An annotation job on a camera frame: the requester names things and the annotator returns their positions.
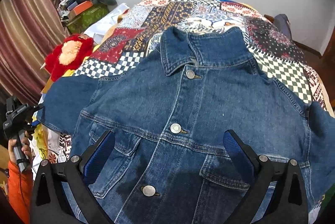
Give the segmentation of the orange left sleeve forearm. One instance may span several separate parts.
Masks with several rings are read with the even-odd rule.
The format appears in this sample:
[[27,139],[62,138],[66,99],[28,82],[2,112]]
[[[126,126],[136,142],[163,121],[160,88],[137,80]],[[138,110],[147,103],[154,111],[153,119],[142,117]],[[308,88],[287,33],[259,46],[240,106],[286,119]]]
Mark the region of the orange left sleeve forearm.
[[13,162],[8,162],[8,199],[13,210],[23,223],[30,223],[30,203],[33,189],[33,175],[31,170],[20,173]]

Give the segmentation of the person's left hand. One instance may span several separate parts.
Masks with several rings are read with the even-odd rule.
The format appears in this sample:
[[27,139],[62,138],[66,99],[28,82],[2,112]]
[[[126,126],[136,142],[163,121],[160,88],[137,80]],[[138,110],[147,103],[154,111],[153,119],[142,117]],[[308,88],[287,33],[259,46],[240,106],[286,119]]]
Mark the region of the person's left hand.
[[[21,151],[28,157],[30,162],[32,162],[32,150],[30,148],[30,142],[29,142],[29,134],[27,131],[24,133],[24,137],[19,141],[20,146],[18,148],[21,148]],[[17,144],[16,139],[9,139],[8,141],[8,152],[9,152],[9,160],[13,164],[17,164],[17,159],[15,158],[15,153],[14,153],[14,148],[15,145]]]

